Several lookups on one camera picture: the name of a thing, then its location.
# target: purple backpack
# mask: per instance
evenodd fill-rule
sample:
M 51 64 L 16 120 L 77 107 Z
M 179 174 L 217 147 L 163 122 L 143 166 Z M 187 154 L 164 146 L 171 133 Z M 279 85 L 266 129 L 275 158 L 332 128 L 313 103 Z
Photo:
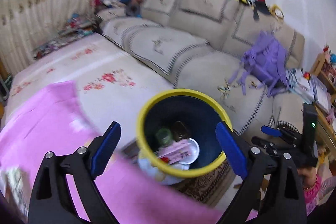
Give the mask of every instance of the purple backpack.
M 237 83 L 242 85 L 243 94 L 246 95 L 245 81 L 248 75 L 253 75 L 261 81 L 258 88 L 263 85 L 269 87 L 268 97 L 288 90 L 289 84 L 285 73 L 286 55 L 285 48 L 273 35 L 261 31 L 255 44 L 244 53 L 240 62 L 244 65 L 245 71 Z M 238 72 L 239 69 L 229 79 L 229 84 L 237 78 Z

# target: pillow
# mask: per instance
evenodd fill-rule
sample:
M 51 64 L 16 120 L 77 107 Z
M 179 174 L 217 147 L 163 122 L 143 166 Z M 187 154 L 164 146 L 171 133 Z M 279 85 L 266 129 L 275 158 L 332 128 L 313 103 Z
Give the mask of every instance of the pillow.
M 180 0 L 169 26 L 203 37 L 220 50 L 238 7 L 235 0 Z
M 142 5 L 142 17 L 167 26 L 177 0 L 146 0 Z

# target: sofa backrest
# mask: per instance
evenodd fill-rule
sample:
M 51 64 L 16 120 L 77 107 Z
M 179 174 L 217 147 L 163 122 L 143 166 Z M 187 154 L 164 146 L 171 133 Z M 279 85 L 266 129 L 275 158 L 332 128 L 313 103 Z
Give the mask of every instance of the sofa backrest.
M 203 37 L 220 50 L 238 6 L 235 0 L 177 0 L 168 25 Z
M 255 43 L 260 31 L 273 32 L 276 39 L 287 50 L 286 67 L 299 68 L 303 58 L 305 38 L 302 34 L 273 16 L 258 12 L 260 19 L 253 19 L 253 10 L 241 5 L 230 27 L 222 50 L 241 58 Z
M 305 38 L 285 22 L 253 10 L 236 0 L 146 0 L 142 16 L 209 41 L 212 47 L 241 58 L 260 31 L 273 32 L 289 53 L 287 68 L 299 68 Z

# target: beige sofa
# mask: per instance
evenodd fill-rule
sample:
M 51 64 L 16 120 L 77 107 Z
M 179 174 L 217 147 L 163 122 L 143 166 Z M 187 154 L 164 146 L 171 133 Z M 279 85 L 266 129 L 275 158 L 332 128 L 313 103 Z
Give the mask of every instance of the beige sofa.
M 262 135 L 262 125 L 286 123 L 302 131 L 302 101 L 295 94 L 266 96 L 253 76 L 246 95 L 233 85 L 224 98 L 218 90 L 239 68 L 240 58 L 261 30 L 272 31 L 288 50 L 287 68 L 298 68 L 304 37 L 273 16 L 259 13 L 236 0 L 146 0 L 142 19 L 125 17 L 123 9 L 97 14 L 102 34 L 168 79 L 176 88 L 201 91 L 218 101 L 238 135 L 250 141 Z

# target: bed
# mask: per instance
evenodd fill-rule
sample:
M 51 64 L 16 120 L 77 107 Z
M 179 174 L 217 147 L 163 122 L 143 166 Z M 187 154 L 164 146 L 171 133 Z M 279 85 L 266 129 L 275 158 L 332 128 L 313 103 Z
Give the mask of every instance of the bed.
M 172 84 L 95 33 L 53 52 L 18 73 L 9 93 L 4 125 L 45 86 L 74 80 L 82 110 L 104 133 L 112 121 L 122 127 L 118 147 L 135 138 L 135 121 L 152 96 Z

